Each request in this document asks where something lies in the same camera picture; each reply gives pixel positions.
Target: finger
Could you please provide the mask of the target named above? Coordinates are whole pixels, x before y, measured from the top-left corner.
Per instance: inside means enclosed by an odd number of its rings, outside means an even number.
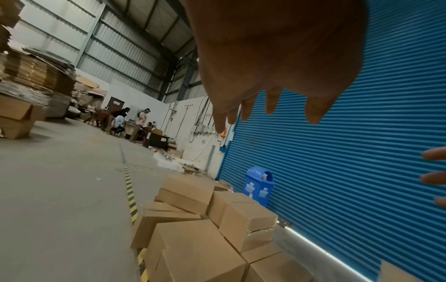
[[[238,118],[238,107],[228,112],[228,123],[233,125],[236,123]]]
[[[307,97],[305,104],[305,118],[312,125],[318,124],[325,114],[331,109],[338,97],[313,98]]]
[[[214,108],[212,109],[212,115],[214,116],[215,131],[217,133],[223,133],[224,128],[226,127],[226,113],[218,112]]]
[[[275,109],[277,108],[277,103],[279,103],[282,90],[283,89],[281,87],[274,87],[266,91],[265,111],[267,115],[274,113]]]
[[[446,209],[446,198],[435,198],[437,206]]]
[[[446,147],[434,148],[424,151],[422,156],[425,160],[429,161],[446,160]]]
[[[253,97],[242,101],[242,120],[248,120],[252,109],[254,108],[254,104],[256,103],[256,99],[259,94],[257,93]]]
[[[420,181],[430,185],[446,185],[446,171],[431,172],[422,175]]]

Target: blue trash bin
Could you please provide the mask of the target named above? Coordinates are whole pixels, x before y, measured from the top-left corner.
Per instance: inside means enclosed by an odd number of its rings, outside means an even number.
[[[273,175],[264,168],[255,166],[248,170],[243,194],[266,207],[274,189]]]

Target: hand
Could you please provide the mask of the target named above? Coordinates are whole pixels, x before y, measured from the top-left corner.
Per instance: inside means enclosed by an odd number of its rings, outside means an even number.
[[[284,88],[307,96],[305,116],[320,122],[362,69],[365,0],[186,0],[201,80],[216,131],[251,115],[266,90],[266,113]]]
[[[429,161],[446,160],[446,147],[430,149],[423,152],[423,158]],[[420,177],[420,181],[430,185],[446,185],[446,171],[431,172]],[[446,209],[446,198],[435,198],[435,203]]]

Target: door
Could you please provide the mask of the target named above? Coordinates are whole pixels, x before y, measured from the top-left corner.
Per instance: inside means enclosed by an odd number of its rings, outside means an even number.
[[[109,112],[119,111],[124,106],[124,101],[116,99],[115,97],[111,97],[107,106],[108,106]]]
[[[420,154],[446,145],[446,1],[368,2],[364,69],[321,123],[290,91],[266,115],[262,93],[218,177],[240,192],[250,167],[271,171],[268,208],[374,281],[385,260],[444,282],[446,190],[419,177],[445,170]]]

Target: white shirt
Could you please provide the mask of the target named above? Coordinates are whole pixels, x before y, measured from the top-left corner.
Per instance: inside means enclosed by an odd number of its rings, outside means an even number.
[[[136,121],[136,124],[137,125],[144,125],[146,119],[147,119],[147,115],[145,114],[145,112],[142,111],[142,112],[139,113],[139,118]]]
[[[124,123],[124,117],[123,116],[117,116],[115,118],[115,126],[122,126],[122,124]]]

